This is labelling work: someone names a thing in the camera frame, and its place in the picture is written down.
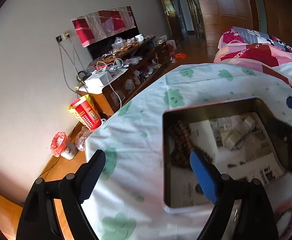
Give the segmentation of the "pink patchwork quilt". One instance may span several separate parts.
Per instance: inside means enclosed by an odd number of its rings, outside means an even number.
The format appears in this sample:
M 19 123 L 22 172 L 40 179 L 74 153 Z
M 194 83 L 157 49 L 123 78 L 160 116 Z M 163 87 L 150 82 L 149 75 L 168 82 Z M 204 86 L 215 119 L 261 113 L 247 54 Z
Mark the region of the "pink patchwork quilt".
M 262 72 L 281 79 L 292 88 L 292 53 L 270 44 L 247 44 L 232 27 L 220 37 L 214 63 L 233 64 L 249 75 Z

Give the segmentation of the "small white appliance on floor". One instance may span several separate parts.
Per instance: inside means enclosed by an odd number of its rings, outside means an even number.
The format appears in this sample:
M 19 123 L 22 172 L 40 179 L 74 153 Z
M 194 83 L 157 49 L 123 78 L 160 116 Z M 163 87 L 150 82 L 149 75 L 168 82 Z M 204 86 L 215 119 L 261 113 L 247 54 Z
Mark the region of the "small white appliance on floor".
M 77 155 L 78 149 L 74 143 L 68 141 L 64 152 L 61 153 L 61 156 L 67 160 L 72 160 Z

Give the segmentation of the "printed paper in tin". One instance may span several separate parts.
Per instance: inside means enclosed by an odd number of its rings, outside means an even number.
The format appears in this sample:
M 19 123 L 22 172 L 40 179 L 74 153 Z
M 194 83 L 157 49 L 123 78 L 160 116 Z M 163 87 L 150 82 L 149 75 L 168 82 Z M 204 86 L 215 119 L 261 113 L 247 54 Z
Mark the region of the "printed paper in tin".
M 220 173 L 240 181 L 261 180 L 267 185 L 285 173 L 270 138 L 256 113 L 209 119 L 169 128 L 169 207 L 180 209 L 206 204 L 190 166 L 190 152 L 199 150 Z

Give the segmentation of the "red plastic bag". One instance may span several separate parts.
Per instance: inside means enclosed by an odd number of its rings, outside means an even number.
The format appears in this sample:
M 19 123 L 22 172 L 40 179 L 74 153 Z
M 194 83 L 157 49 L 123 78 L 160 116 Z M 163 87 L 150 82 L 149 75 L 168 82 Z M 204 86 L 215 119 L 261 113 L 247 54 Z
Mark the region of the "red plastic bag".
M 66 150 L 68 137 L 65 132 L 58 132 L 52 139 L 50 146 L 51 154 L 55 157 L 60 155 Z

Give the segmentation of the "cloud print bed sheet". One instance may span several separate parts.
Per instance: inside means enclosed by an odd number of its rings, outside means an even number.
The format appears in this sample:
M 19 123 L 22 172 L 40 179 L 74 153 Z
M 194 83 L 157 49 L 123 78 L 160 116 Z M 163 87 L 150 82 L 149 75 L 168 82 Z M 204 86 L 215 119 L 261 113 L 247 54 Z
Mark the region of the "cloud print bed sheet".
M 105 166 L 82 207 L 97 239 L 292 239 L 292 86 L 186 64 L 85 142 Z

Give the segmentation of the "red yellow carton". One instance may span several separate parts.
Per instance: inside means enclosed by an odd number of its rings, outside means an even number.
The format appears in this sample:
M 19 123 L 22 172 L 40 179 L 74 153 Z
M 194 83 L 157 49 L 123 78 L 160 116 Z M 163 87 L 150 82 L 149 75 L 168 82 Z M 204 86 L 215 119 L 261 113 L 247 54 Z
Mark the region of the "red yellow carton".
M 68 111 L 91 131 L 102 125 L 101 117 L 88 94 L 81 96 L 70 104 Z

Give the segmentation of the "cow print pillow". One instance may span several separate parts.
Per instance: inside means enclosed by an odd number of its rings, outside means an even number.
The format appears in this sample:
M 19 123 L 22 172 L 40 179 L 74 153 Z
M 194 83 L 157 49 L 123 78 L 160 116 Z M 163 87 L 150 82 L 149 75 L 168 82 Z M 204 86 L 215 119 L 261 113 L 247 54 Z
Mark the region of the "cow print pillow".
M 238 34 L 239 37 L 243 39 L 244 43 L 270 44 L 274 47 L 278 47 L 285 52 L 292 53 L 292 46 L 288 45 L 287 43 L 273 35 L 241 27 L 232 27 L 232 29 L 235 31 L 235 34 Z

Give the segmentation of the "wooden wardrobe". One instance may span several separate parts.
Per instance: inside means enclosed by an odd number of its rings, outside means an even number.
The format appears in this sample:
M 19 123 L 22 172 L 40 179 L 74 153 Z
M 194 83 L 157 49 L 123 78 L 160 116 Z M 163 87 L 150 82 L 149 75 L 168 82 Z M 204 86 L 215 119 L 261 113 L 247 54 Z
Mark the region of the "wooden wardrobe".
M 216 48 L 220 36 L 230 27 L 261 30 L 257 0 L 198 0 L 207 45 Z M 262 0 L 266 32 L 292 46 L 292 1 Z

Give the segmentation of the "white box on cabinet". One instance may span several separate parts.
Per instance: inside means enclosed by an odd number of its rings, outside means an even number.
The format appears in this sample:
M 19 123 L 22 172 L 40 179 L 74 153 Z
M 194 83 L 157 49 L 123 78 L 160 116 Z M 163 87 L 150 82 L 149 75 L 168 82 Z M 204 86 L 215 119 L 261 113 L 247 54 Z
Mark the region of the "white box on cabinet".
M 86 80 L 85 86 L 89 93 L 101 94 L 104 87 L 112 81 L 111 74 L 108 71 L 102 73 L 92 73 Z

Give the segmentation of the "orange item on floor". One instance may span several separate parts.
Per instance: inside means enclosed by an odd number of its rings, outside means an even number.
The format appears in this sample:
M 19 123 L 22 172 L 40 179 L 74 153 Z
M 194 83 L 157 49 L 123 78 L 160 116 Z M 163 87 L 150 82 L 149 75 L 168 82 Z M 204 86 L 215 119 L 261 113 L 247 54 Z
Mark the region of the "orange item on floor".
M 176 60 L 178 59 L 186 59 L 187 55 L 184 53 L 177 53 L 177 54 L 173 54 L 172 57 Z

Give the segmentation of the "black television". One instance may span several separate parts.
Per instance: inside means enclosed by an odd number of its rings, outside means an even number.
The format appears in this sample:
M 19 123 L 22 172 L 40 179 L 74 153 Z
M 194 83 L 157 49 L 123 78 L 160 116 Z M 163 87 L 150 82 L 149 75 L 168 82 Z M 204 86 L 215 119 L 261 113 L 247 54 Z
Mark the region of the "black television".
M 133 38 L 136 35 L 138 35 L 139 29 L 136 27 L 134 29 L 127 30 L 125 32 L 122 32 L 120 34 L 111 36 L 109 38 L 106 38 L 104 40 L 101 40 L 99 42 L 96 42 L 94 44 L 89 45 L 87 50 L 89 51 L 89 54 L 91 55 L 92 59 L 97 59 L 98 57 L 101 57 L 105 53 L 108 53 L 110 50 L 113 49 L 113 44 L 117 42 L 117 40 L 127 40 L 129 38 Z

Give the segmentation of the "wooden tv cabinet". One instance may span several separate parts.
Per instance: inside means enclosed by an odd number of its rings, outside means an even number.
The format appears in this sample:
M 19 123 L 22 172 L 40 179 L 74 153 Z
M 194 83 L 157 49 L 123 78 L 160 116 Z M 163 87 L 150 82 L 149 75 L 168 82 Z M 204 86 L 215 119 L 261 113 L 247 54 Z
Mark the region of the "wooden tv cabinet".
M 105 85 L 89 85 L 79 88 L 79 95 L 89 94 L 97 110 L 104 117 L 110 117 L 121 106 L 156 81 L 170 62 L 169 45 L 157 42 L 154 37 L 118 54 L 117 63 L 122 68 L 111 73 Z

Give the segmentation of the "red patchwork cloth cover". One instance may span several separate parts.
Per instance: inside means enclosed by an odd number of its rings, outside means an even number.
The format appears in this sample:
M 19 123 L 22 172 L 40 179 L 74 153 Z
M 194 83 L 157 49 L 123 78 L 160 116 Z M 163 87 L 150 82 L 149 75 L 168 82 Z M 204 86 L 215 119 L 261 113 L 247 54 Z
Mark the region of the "red patchwork cloth cover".
M 84 48 L 136 27 L 129 6 L 85 14 L 73 19 L 72 23 Z

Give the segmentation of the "wooden room door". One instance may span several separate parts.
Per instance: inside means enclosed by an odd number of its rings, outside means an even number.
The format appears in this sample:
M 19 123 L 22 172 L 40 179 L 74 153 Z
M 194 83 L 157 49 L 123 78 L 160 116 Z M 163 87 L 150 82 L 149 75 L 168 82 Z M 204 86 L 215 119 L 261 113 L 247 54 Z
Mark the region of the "wooden room door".
M 183 40 L 181 25 L 179 22 L 176 8 L 173 5 L 173 0 L 160 0 L 162 2 L 164 14 L 169 26 L 171 38 L 179 44 Z

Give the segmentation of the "wall power socket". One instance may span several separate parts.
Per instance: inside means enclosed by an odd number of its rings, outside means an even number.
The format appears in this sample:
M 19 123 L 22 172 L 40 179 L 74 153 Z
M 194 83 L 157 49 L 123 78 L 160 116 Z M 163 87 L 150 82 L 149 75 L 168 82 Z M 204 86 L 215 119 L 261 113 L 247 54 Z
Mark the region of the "wall power socket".
M 71 37 L 70 32 L 66 31 L 62 33 L 61 35 L 57 36 L 55 39 L 58 43 L 60 43 L 61 41 L 69 39 L 70 37 Z

